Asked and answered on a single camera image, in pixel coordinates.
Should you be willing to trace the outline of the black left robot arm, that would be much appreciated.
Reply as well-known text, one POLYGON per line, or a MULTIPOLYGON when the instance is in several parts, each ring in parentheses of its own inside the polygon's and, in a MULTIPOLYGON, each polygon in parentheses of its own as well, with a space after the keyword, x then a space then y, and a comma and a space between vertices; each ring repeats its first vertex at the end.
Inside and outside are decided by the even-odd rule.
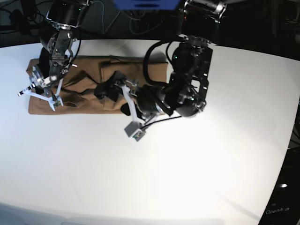
POLYGON ((121 107, 123 114, 131 117, 125 127, 128 137, 139 141, 146 130, 158 123, 158 117, 192 118, 206 107, 209 87, 208 74, 213 50, 218 42, 217 31, 227 8, 223 0, 186 0, 179 8, 179 31, 153 44, 142 62, 142 74, 146 81, 139 86, 121 71, 115 71, 94 90, 94 95, 114 102, 123 96, 126 103, 121 107), (161 46, 178 42, 172 56, 167 56, 172 73, 167 82, 155 81, 149 75, 149 59, 152 51, 161 46))

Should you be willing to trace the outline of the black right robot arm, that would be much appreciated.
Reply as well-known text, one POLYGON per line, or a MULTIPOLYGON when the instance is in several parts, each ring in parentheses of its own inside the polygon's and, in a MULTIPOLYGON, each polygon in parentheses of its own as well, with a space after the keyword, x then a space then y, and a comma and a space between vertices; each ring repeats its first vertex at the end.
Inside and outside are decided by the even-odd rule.
POLYGON ((32 67, 30 86, 18 93, 48 102, 52 110, 63 105, 60 90, 63 78, 77 55, 72 45, 91 5, 90 0, 55 0, 46 18, 50 25, 40 37, 43 46, 38 63, 32 67))

